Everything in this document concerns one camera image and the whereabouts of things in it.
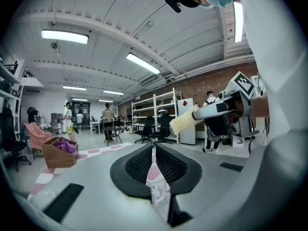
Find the white ceiling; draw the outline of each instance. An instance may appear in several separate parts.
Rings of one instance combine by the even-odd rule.
[[[88,44],[57,41],[58,58],[50,47],[54,40],[40,36],[52,22],[53,29],[89,35]],[[28,69],[47,88],[84,86],[86,92],[71,91],[71,97],[121,102],[155,86],[143,83],[154,75],[128,61],[128,53],[161,71],[159,86],[166,76],[251,52],[245,32],[240,43],[233,37],[231,5],[225,10],[182,6],[175,13],[164,0],[25,0],[3,42],[11,55],[27,59]]]

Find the cardboard box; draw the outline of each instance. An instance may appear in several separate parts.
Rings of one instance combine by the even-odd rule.
[[[75,152],[73,154],[64,152],[53,146],[53,144],[61,140],[66,140],[69,144],[73,145],[75,147]],[[42,150],[48,168],[71,167],[75,165],[77,162],[78,158],[77,143],[67,140],[63,137],[54,137],[48,140],[46,143],[42,144]]]

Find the pink chair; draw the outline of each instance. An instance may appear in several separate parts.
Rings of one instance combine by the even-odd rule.
[[[51,133],[44,132],[39,128],[34,122],[27,124],[25,123],[25,128],[28,131],[28,135],[30,137],[30,146],[33,152],[33,160],[35,160],[34,150],[42,150],[42,144],[47,142],[52,138]]]

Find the yellow shorts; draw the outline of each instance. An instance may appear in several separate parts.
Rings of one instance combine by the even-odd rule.
[[[70,126],[70,127],[66,128],[67,134],[72,134],[73,131],[74,131],[74,127],[73,126]]]

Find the purple plastic bag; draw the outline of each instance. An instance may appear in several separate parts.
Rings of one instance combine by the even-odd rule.
[[[68,152],[68,153],[74,153],[75,147],[69,143],[66,142],[66,140],[61,140],[60,142],[57,142],[53,144],[54,147],[60,149],[61,151]]]

